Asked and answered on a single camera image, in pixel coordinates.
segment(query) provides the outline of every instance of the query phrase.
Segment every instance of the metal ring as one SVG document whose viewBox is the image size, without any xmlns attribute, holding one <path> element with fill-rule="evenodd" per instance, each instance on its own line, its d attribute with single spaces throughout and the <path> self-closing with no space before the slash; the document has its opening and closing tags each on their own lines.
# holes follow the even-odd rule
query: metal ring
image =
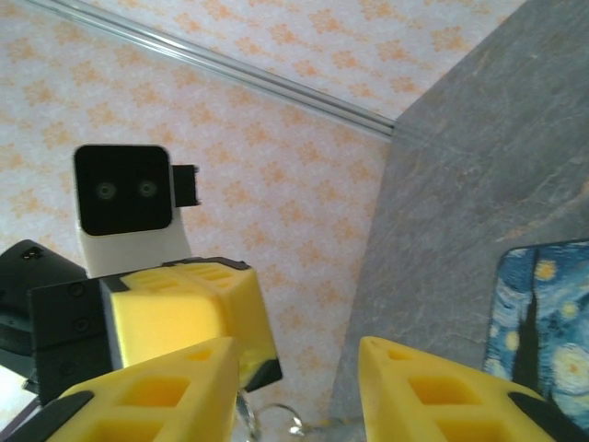
<svg viewBox="0 0 589 442">
<path fill-rule="evenodd" d="M 258 410 L 258 415 L 272 408 L 279 408 L 281 410 L 285 410 L 292 415 L 294 425 L 288 429 L 289 435 L 297 437 L 307 436 L 306 424 L 303 423 L 303 419 L 301 418 L 300 414 L 288 405 L 284 405 L 283 403 L 269 403 L 268 405 L 264 405 Z"/>
<path fill-rule="evenodd" d="M 260 420 L 254 412 L 249 402 L 246 400 L 246 393 L 241 390 L 237 394 L 236 401 L 237 416 L 248 429 L 248 441 L 247 442 L 259 442 L 261 439 Z"/>
</svg>

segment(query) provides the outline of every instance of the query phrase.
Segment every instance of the yellow 3d-printed part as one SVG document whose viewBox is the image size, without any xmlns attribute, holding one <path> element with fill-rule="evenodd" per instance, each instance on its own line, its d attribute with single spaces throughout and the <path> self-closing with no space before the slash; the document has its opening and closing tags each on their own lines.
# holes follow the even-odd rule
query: yellow 3d-printed part
<svg viewBox="0 0 589 442">
<path fill-rule="evenodd" d="M 532 390 L 390 341 L 360 342 L 367 442 L 549 442 L 507 393 Z"/>
<path fill-rule="evenodd" d="M 218 336 L 236 338 L 246 387 L 277 358 L 256 272 L 189 262 L 130 273 L 111 295 L 123 366 Z"/>
<path fill-rule="evenodd" d="M 238 390 L 237 343 L 217 338 L 77 384 L 94 398 L 49 442 L 227 442 Z"/>
</svg>

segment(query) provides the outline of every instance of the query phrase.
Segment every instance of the keyring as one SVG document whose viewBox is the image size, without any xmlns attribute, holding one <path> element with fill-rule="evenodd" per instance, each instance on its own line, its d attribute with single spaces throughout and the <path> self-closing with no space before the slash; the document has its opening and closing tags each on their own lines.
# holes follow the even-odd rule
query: keyring
<svg viewBox="0 0 589 442">
<path fill-rule="evenodd" d="M 237 416 L 248 429 L 248 440 L 245 442 L 259 442 L 261 440 L 260 420 L 246 399 L 246 392 L 241 390 L 237 394 Z"/>
<path fill-rule="evenodd" d="M 292 407 L 283 403 L 269 403 L 259 408 L 257 411 L 251 407 L 246 399 L 245 391 L 240 391 L 237 395 L 237 415 L 239 419 L 248 429 L 248 440 L 245 442 L 260 442 L 261 441 L 261 425 L 260 416 L 269 410 L 279 409 L 291 414 L 292 423 L 288 428 L 288 434 L 294 437 L 306 437 L 317 433 L 327 433 L 337 428 L 344 426 L 363 425 L 364 419 L 362 416 L 348 418 L 348 419 L 328 419 L 318 425 L 306 424 L 301 418 L 300 414 Z"/>
</svg>

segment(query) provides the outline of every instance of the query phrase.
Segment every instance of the screw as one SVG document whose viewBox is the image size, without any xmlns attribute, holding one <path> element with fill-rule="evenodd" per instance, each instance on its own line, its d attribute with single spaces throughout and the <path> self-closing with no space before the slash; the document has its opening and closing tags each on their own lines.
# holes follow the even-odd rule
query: screw
<svg viewBox="0 0 589 442">
<path fill-rule="evenodd" d="M 20 255 L 22 257 L 23 260 L 30 260 L 31 258 L 42 258 L 43 256 L 43 250 L 38 248 L 38 247 L 31 247 L 30 249 L 27 249 L 23 252 L 22 255 Z"/>
<path fill-rule="evenodd" d="M 84 292 L 86 292 L 86 289 L 81 283 L 73 283 L 68 287 L 67 290 L 70 292 L 72 297 L 81 297 Z"/>
<path fill-rule="evenodd" d="M 81 318 L 74 321 L 74 330 L 78 333 L 87 332 L 90 328 L 90 321 L 87 318 Z"/>
</svg>

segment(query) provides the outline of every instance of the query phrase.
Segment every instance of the black plastic part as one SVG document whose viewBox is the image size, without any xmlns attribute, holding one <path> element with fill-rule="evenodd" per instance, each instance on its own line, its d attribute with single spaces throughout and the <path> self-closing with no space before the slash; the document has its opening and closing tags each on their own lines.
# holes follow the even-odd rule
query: black plastic part
<svg viewBox="0 0 589 442">
<path fill-rule="evenodd" d="M 589 442 L 589 435 L 554 405 L 515 391 L 507 396 L 555 442 Z"/>
<path fill-rule="evenodd" d="M 34 363 L 33 358 L 31 357 L 30 360 L 31 360 L 31 365 L 33 365 L 33 363 Z M 39 394 L 39 381 L 37 380 L 37 370 L 35 370 L 35 367 L 33 367 L 31 369 L 31 371 L 32 371 L 31 375 L 25 381 L 22 388 L 26 391 L 30 391 L 31 393 Z"/>
<path fill-rule="evenodd" d="M 192 164 L 172 166 L 176 207 L 191 207 L 200 204 L 196 189 L 198 171 L 199 169 Z"/>
<path fill-rule="evenodd" d="M 12 311 L 0 310 L 0 349 L 30 356 L 30 320 Z"/>
<path fill-rule="evenodd" d="M 30 312 L 41 405 L 112 371 L 99 279 L 31 290 Z"/>
<path fill-rule="evenodd" d="M 172 170 L 160 145 L 81 145 L 74 153 L 79 223 L 91 236 L 170 225 Z"/>
<path fill-rule="evenodd" d="M 122 277 L 126 274 L 131 274 L 134 272 L 128 273 L 120 273 L 120 274 L 113 274 L 110 276 L 103 276 L 100 278 L 101 286 L 103 286 L 103 290 L 107 290 L 111 293 L 120 293 L 120 292 L 128 292 L 129 287 L 122 281 Z"/>
<path fill-rule="evenodd" d="M 92 391 L 79 391 L 52 401 L 10 435 L 6 442 L 45 442 L 92 398 Z"/>
<path fill-rule="evenodd" d="M 198 262 L 218 262 L 219 264 L 226 265 L 227 267 L 230 267 L 234 270 L 247 270 L 247 269 L 251 268 L 249 265 L 247 265 L 243 261 L 233 261 L 228 258 L 223 258 L 221 256 L 215 256 L 213 258 L 200 258 L 200 257 L 187 258 L 185 260 L 164 262 L 162 264 L 162 266 L 163 267 L 172 267 L 176 264 L 194 264 L 194 263 L 198 263 Z"/>
<path fill-rule="evenodd" d="M 20 376 L 30 375 L 33 361 L 28 291 L 85 278 L 82 267 L 30 239 L 0 255 L 0 365 Z"/>
<path fill-rule="evenodd" d="M 274 382 L 279 381 L 283 378 L 283 370 L 280 367 L 280 361 L 278 359 L 272 359 L 262 364 L 260 369 L 256 372 L 254 377 L 246 386 L 246 391 L 251 392 L 254 390 L 266 387 Z"/>
<path fill-rule="evenodd" d="M 27 292 L 31 288 L 86 277 L 86 271 L 79 265 L 25 239 L 0 255 L 0 309 L 27 317 Z"/>
</svg>

